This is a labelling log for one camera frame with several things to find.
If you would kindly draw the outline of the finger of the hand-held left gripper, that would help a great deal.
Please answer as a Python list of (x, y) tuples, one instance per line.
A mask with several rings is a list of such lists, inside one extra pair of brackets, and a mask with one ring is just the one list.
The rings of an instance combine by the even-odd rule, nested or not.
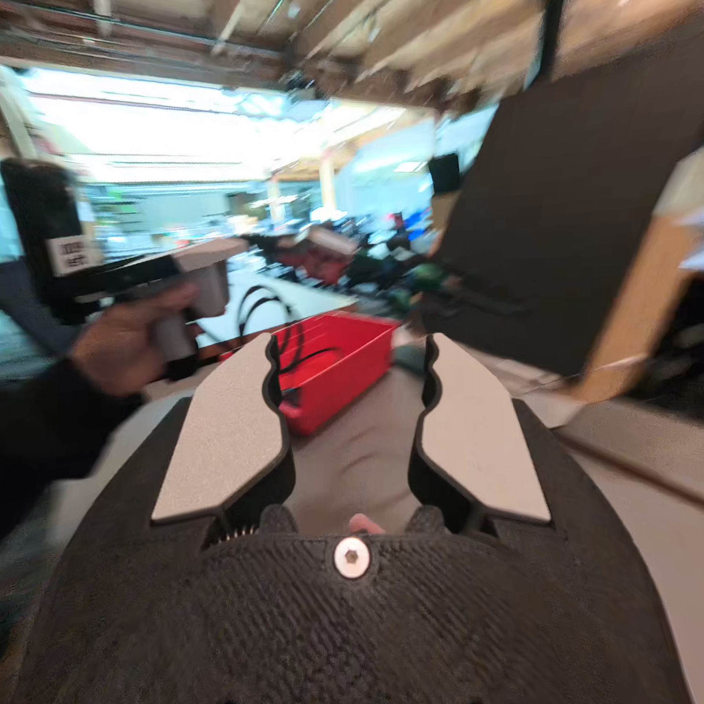
[(181, 247), (170, 253), (176, 269), (187, 274), (217, 265), (248, 250), (241, 237), (225, 237)]

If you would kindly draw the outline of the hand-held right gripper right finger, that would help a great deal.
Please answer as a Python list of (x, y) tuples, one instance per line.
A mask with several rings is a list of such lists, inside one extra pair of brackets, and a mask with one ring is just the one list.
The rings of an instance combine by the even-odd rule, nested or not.
[(437, 508), (448, 531), (509, 520), (548, 527), (551, 513), (513, 398), (501, 381), (444, 334), (426, 339), (423, 410), (408, 484)]

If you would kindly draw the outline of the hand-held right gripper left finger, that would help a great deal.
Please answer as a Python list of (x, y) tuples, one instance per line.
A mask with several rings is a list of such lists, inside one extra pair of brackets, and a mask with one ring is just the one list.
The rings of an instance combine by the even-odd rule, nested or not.
[(263, 333), (191, 397), (151, 521), (259, 525), (268, 506), (284, 503), (294, 461), (281, 400), (277, 338)]

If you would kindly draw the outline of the red plastic bin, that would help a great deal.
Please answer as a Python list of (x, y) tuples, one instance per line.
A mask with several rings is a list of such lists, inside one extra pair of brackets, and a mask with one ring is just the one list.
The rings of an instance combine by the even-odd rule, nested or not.
[(276, 355), (273, 404), (285, 435), (311, 436), (381, 380), (399, 325), (346, 311), (269, 329)]

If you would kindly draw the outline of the person's left forearm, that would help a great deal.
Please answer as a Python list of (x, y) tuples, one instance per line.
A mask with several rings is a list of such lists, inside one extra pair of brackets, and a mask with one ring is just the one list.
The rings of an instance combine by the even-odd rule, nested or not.
[(110, 437), (143, 405), (97, 389), (69, 358), (1, 390), (1, 539), (55, 481), (85, 478)]

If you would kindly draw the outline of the grey desk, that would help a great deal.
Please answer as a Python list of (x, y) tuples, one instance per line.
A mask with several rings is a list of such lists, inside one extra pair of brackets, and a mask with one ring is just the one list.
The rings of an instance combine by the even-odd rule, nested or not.
[(623, 396), (587, 403), (542, 370), (459, 347), (577, 453), (703, 503), (703, 421)]
[[(91, 475), (51, 491), (48, 543), (63, 548), (112, 476), (176, 402), (206, 378), (151, 385), (147, 403), (114, 434)], [(417, 506), (407, 485), (420, 382), (392, 370), (320, 433), (293, 441), (289, 506), (304, 533), (338, 532), (356, 514), (403, 528)], [(620, 516), (656, 583), (692, 700), (703, 702), (703, 499), (634, 474), (603, 451), (555, 434)]]

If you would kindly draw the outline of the person's left hand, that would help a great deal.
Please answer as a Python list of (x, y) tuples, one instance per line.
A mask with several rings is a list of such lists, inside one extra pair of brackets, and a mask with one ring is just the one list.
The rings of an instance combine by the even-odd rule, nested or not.
[(81, 333), (68, 358), (99, 391), (117, 398), (135, 395), (165, 368), (152, 327), (189, 308), (197, 296), (197, 286), (184, 283), (113, 305)]

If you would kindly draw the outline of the black tablet on stand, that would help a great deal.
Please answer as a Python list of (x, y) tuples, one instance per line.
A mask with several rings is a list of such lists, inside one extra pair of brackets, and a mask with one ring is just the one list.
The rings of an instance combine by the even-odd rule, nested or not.
[(425, 294), (426, 332), (556, 374), (586, 403), (623, 393), (677, 279), (653, 212), (702, 137), (702, 23), (502, 102), (434, 257), (469, 301)]

